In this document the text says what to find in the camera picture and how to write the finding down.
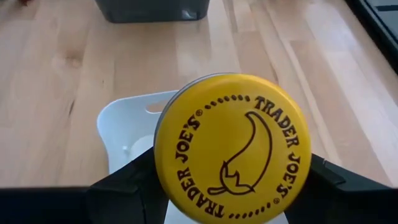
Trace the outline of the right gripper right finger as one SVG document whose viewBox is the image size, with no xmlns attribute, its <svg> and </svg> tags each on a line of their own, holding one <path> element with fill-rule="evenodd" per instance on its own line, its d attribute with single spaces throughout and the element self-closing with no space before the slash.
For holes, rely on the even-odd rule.
<svg viewBox="0 0 398 224">
<path fill-rule="evenodd" d="M 398 224 L 398 188 L 314 154 L 305 185 L 284 213 L 289 224 Z"/>
</svg>

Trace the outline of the black aluminium table frame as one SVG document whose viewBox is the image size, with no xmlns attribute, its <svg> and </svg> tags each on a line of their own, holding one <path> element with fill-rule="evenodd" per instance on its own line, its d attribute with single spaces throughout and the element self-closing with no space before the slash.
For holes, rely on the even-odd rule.
<svg viewBox="0 0 398 224">
<path fill-rule="evenodd" d="M 398 75 L 398 0 L 344 0 Z"/>
</svg>

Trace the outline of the white plastic bin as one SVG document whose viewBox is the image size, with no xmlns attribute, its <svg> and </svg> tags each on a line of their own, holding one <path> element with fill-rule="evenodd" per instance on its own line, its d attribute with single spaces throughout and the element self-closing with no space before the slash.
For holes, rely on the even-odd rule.
<svg viewBox="0 0 398 224">
<path fill-rule="evenodd" d="M 153 146 L 159 112 L 147 106 L 170 100 L 175 90 L 132 96 L 105 106 L 97 118 L 97 130 L 108 155 L 112 174 Z"/>
</svg>

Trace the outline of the yellow lid spice jar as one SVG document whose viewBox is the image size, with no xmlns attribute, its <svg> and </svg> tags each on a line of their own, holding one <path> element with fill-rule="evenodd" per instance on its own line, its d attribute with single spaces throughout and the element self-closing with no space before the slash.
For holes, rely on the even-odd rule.
<svg viewBox="0 0 398 224">
<path fill-rule="evenodd" d="M 216 73 L 176 92 L 155 129 L 170 201 L 202 224 L 263 224 L 288 209 L 308 176 L 308 125 L 278 85 Z"/>
</svg>

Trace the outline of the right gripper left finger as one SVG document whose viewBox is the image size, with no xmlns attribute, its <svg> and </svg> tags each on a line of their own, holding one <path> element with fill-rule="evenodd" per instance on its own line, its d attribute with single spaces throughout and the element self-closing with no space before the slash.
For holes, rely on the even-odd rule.
<svg viewBox="0 0 398 224">
<path fill-rule="evenodd" d="M 0 224 L 164 224 L 153 149 L 85 187 L 0 188 Z"/>
</svg>

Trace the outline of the dark grey plastic bin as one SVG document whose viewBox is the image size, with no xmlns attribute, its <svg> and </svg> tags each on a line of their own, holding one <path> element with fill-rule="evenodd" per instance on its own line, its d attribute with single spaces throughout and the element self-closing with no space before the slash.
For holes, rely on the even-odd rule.
<svg viewBox="0 0 398 224">
<path fill-rule="evenodd" d="M 112 23 L 197 21 L 206 17 L 210 0 L 95 0 Z"/>
</svg>

